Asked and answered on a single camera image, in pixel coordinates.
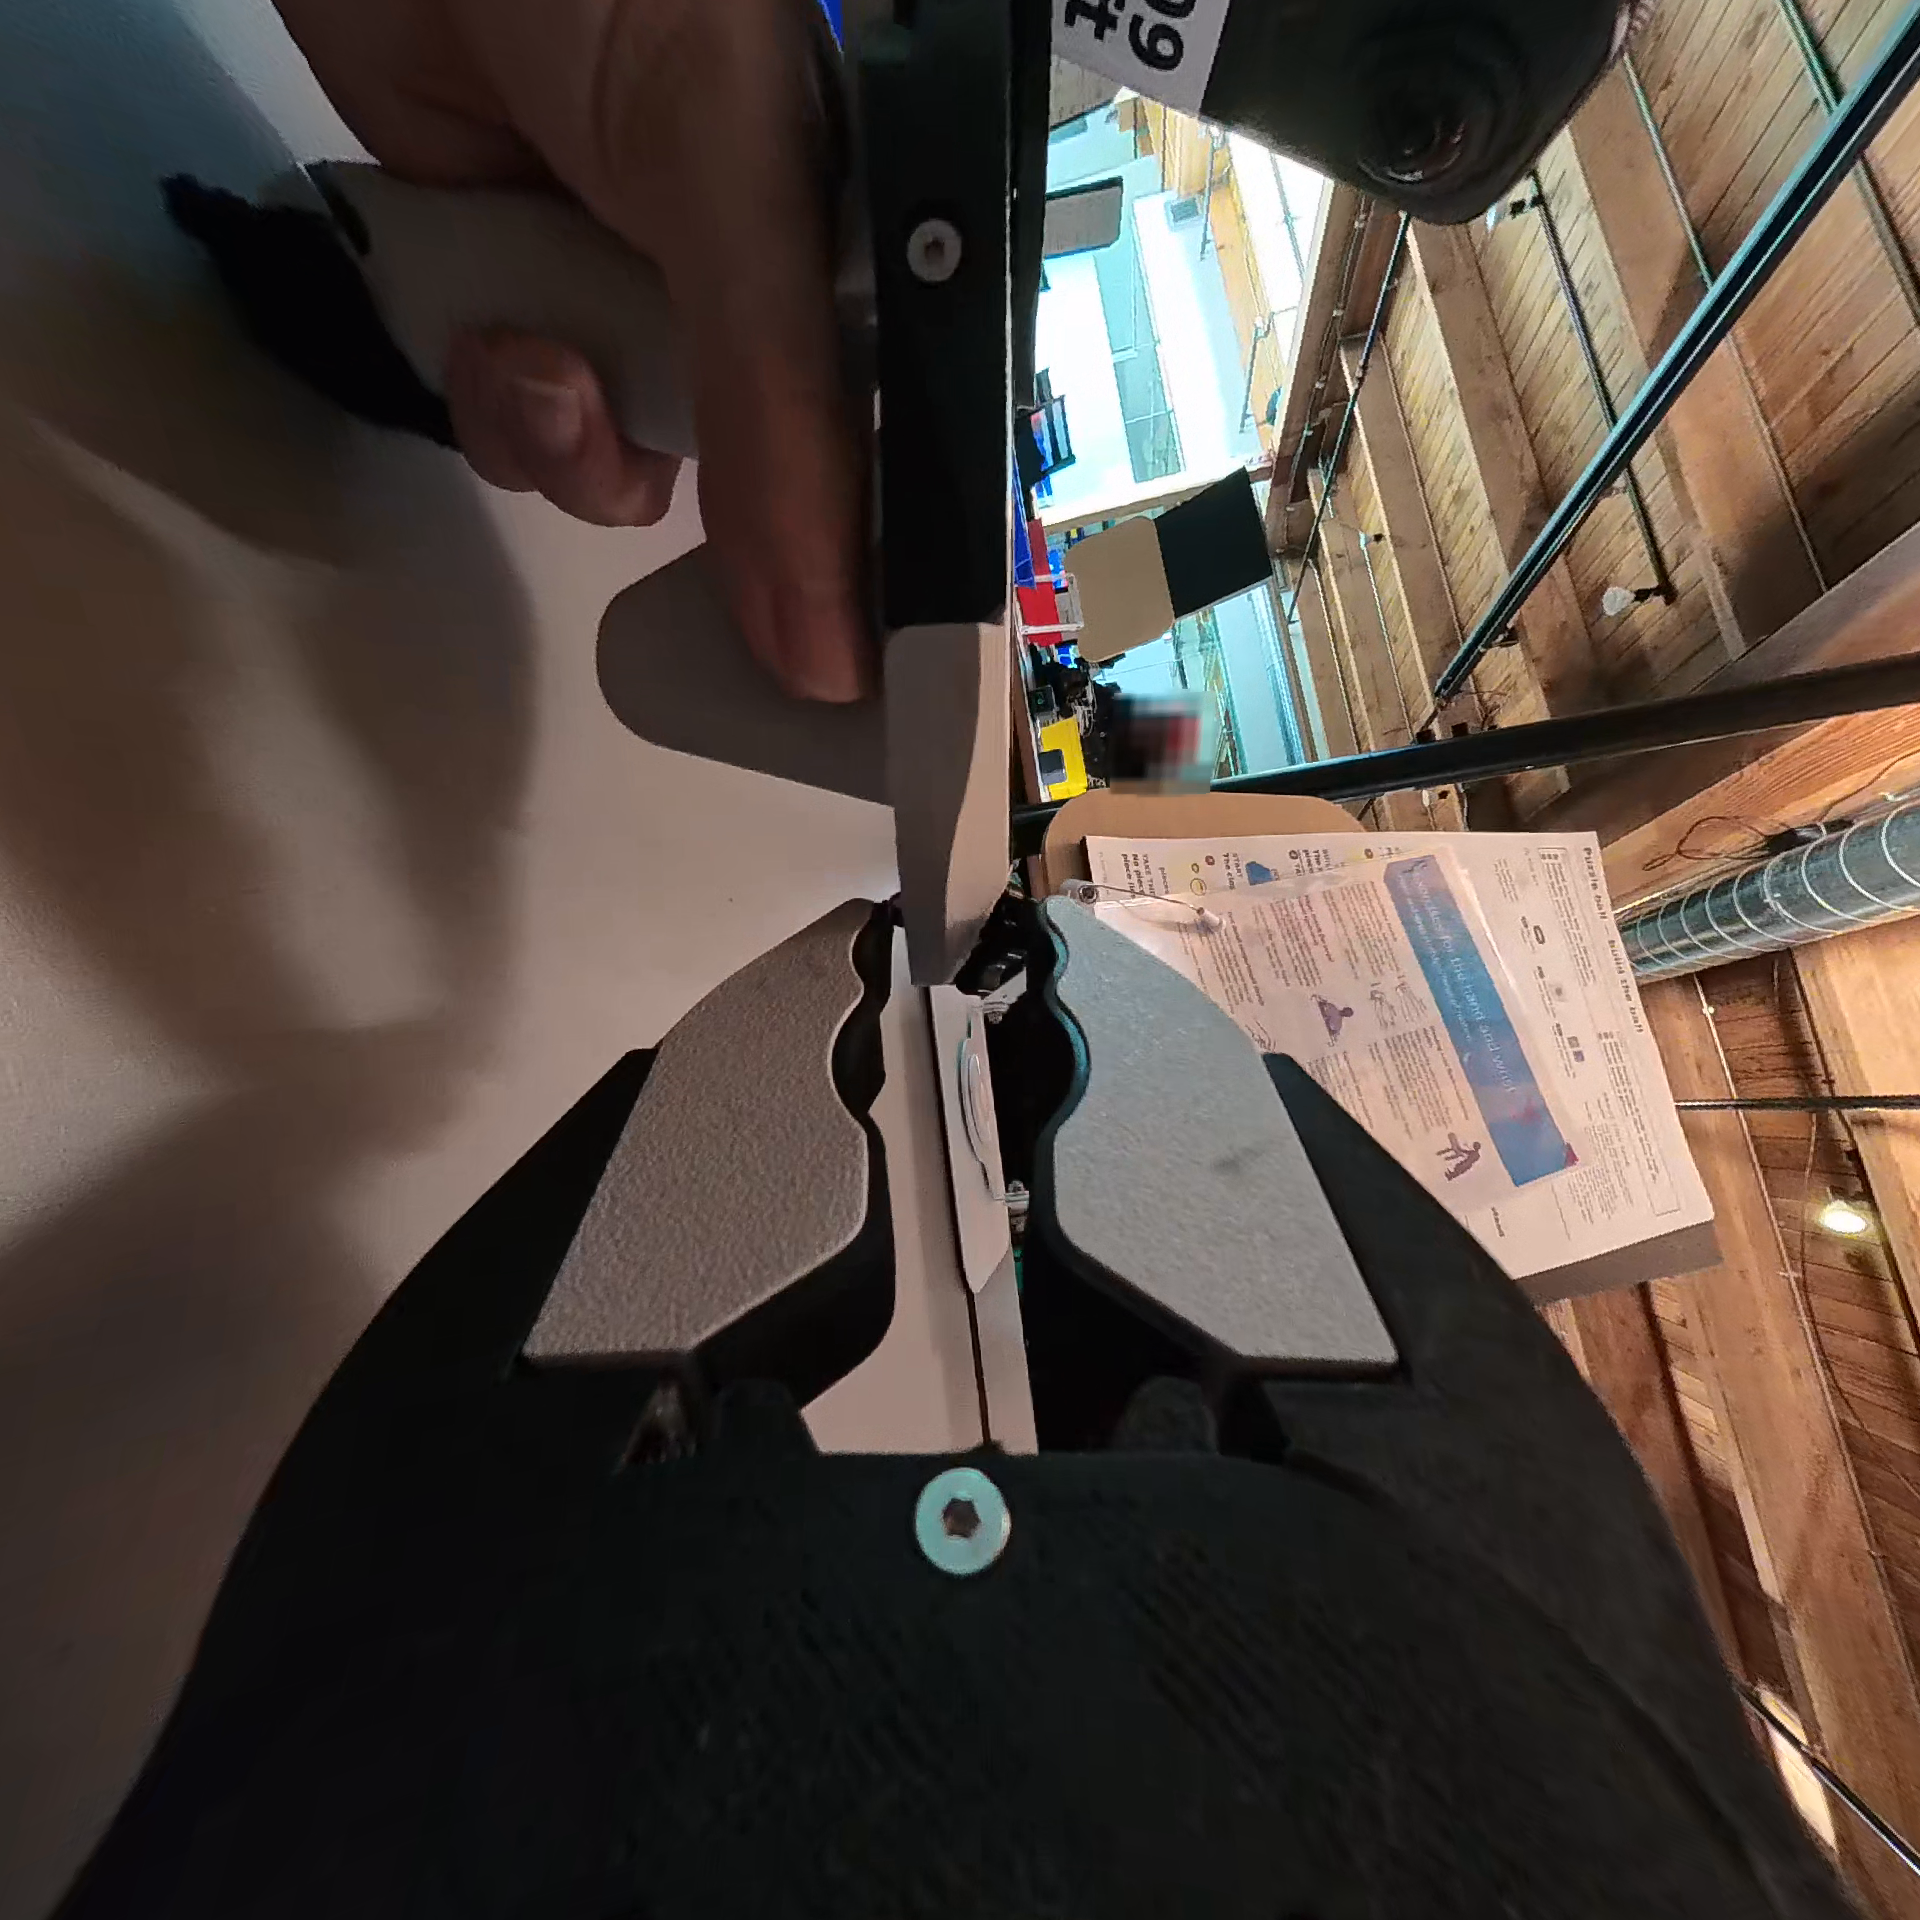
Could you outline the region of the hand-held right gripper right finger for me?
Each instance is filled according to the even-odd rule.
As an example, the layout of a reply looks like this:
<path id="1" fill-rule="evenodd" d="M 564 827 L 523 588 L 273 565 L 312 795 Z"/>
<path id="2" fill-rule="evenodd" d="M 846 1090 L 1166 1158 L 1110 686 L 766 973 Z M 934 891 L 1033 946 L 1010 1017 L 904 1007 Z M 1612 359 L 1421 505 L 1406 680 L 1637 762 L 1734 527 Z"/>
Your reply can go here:
<path id="1" fill-rule="evenodd" d="M 1067 1262 L 1233 1374 L 1390 1374 L 1394 1338 L 1252 1039 L 1089 906 L 1045 899 L 1040 922 L 1071 1052 L 1041 1221 Z"/>

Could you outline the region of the person's left hand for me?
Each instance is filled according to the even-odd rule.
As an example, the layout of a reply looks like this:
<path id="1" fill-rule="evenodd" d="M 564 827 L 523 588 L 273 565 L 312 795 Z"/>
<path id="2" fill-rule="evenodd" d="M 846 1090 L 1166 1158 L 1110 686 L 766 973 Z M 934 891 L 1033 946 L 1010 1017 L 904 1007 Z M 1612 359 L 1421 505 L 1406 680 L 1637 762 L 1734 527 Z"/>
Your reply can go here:
<path id="1" fill-rule="evenodd" d="M 659 269 L 701 529 L 789 695 L 873 680 L 863 459 L 836 314 L 825 13 L 768 1 L 278 1 L 385 171 L 571 196 Z"/>

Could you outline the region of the grey desk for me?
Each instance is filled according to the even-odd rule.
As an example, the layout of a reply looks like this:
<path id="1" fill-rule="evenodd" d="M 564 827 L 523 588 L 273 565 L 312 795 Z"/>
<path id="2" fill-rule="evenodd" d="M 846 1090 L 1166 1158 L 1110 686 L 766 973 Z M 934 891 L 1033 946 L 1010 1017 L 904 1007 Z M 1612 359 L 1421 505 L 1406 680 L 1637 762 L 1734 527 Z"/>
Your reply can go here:
<path id="1" fill-rule="evenodd" d="M 252 1506 L 419 1256 L 883 808 L 662 752 L 604 533 L 348 419 L 161 182 L 348 155 L 269 4 L 3 4 L 3 1915 L 137 1773 Z"/>

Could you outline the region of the printed instruction sheet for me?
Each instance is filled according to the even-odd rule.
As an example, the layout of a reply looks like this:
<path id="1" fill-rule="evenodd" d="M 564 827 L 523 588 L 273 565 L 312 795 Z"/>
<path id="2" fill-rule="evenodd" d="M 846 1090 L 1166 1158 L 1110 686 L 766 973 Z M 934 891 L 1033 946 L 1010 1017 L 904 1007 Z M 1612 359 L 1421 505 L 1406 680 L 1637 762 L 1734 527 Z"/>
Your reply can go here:
<path id="1" fill-rule="evenodd" d="M 1451 855 L 1355 862 L 1222 893 L 1186 966 L 1260 1054 L 1299 1066 L 1464 1215 L 1581 1164 Z"/>

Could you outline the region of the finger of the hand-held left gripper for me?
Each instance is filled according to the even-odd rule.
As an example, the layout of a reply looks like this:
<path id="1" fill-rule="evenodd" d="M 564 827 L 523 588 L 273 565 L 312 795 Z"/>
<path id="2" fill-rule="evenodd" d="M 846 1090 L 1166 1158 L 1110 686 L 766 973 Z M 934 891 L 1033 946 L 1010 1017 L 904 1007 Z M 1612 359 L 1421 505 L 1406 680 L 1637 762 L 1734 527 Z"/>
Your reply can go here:
<path id="1" fill-rule="evenodd" d="M 601 612 L 593 670 L 614 717 L 679 756 L 863 804 L 888 804 L 876 700 L 787 694 L 756 662 L 706 551 L 683 551 Z"/>
<path id="2" fill-rule="evenodd" d="M 954 984 L 1010 871 L 1011 638 L 1004 619 L 891 632 L 883 790 L 909 976 Z"/>

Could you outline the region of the metal ventilation duct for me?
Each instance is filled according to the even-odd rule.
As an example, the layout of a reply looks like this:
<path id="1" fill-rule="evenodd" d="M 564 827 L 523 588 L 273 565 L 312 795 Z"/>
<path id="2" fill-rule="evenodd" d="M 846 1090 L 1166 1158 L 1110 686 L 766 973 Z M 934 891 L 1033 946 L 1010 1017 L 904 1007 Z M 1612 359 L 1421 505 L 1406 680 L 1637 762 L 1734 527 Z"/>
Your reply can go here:
<path id="1" fill-rule="evenodd" d="M 1783 827 L 1715 876 L 1628 910 L 1620 948 L 1640 982 L 1805 948 L 1917 912 L 1917 790 Z"/>

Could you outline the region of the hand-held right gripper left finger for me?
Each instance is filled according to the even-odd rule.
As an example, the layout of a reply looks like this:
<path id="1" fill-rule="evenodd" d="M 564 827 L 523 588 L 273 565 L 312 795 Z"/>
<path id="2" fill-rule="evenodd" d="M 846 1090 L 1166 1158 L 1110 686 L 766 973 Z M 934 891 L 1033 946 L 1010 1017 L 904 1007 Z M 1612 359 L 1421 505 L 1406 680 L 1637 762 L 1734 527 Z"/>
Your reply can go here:
<path id="1" fill-rule="evenodd" d="M 873 1106 L 888 906 L 848 899 L 696 1002 L 653 1048 L 525 1339 L 538 1366 L 843 1378 L 896 1308 Z"/>

